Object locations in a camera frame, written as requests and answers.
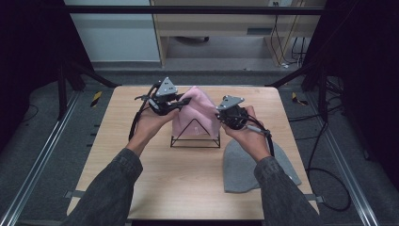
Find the person's right hand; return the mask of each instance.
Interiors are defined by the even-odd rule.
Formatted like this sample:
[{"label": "person's right hand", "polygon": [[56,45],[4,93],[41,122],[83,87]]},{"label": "person's right hand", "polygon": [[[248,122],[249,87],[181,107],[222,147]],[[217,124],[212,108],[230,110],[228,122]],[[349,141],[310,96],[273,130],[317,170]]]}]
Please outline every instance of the person's right hand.
[{"label": "person's right hand", "polygon": [[[246,106],[245,109],[250,116],[256,119],[253,106]],[[222,123],[222,127],[226,134],[237,140],[241,147],[249,153],[256,162],[271,156],[263,134],[249,130],[246,127],[241,130],[233,130],[224,123]]]}]

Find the pink fabric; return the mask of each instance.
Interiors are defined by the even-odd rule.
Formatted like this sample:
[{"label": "pink fabric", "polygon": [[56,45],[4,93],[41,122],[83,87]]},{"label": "pink fabric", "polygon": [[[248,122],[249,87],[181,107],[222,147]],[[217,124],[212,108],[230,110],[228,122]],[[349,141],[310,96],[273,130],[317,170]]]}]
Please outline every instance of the pink fabric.
[{"label": "pink fabric", "polygon": [[[190,97],[190,103],[183,106],[180,113],[173,119],[172,135],[178,137],[185,126],[193,119],[196,119],[208,131],[211,138],[216,139],[221,125],[215,115],[218,113],[215,104],[212,102],[211,98],[197,86],[187,91],[180,100]],[[182,136],[204,134],[207,134],[206,131],[196,121],[193,121],[185,129]]]}]

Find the gray cloth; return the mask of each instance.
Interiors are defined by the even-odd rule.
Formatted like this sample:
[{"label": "gray cloth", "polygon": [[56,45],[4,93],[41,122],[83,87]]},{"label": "gray cloth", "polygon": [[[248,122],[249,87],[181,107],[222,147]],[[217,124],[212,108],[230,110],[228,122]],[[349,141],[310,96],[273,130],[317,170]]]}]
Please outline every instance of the gray cloth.
[{"label": "gray cloth", "polygon": [[[275,158],[291,180],[298,186],[301,184],[293,165],[284,150],[273,142]],[[256,162],[243,150],[240,144],[232,139],[226,146],[223,157],[223,181],[226,192],[242,193],[260,188],[253,171]]]}]

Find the person's arm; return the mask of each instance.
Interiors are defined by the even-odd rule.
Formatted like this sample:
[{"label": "person's arm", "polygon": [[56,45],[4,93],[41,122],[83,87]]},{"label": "person's arm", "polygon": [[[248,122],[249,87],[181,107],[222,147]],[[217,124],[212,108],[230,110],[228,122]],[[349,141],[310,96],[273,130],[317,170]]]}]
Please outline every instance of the person's arm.
[{"label": "person's arm", "polygon": [[[256,118],[252,106],[247,113]],[[322,225],[322,221],[305,196],[270,155],[264,135],[248,130],[232,130],[222,125],[226,134],[236,139],[257,162],[254,174],[261,187],[266,225]]]},{"label": "person's arm", "polygon": [[61,225],[125,225],[134,185],[143,170],[140,155],[159,129],[178,113],[158,116],[144,110],[135,135],[88,186],[85,195]]}]

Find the dark gray sleeve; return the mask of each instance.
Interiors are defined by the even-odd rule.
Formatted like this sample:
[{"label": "dark gray sleeve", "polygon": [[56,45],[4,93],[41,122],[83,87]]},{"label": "dark gray sleeve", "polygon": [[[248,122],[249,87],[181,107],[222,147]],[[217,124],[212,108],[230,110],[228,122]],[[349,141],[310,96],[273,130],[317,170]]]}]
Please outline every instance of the dark gray sleeve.
[{"label": "dark gray sleeve", "polygon": [[137,155],[128,149],[120,151],[94,178],[62,225],[125,225],[142,170]]},{"label": "dark gray sleeve", "polygon": [[266,225],[323,225],[317,212],[274,157],[262,159],[254,174],[262,191]]}]

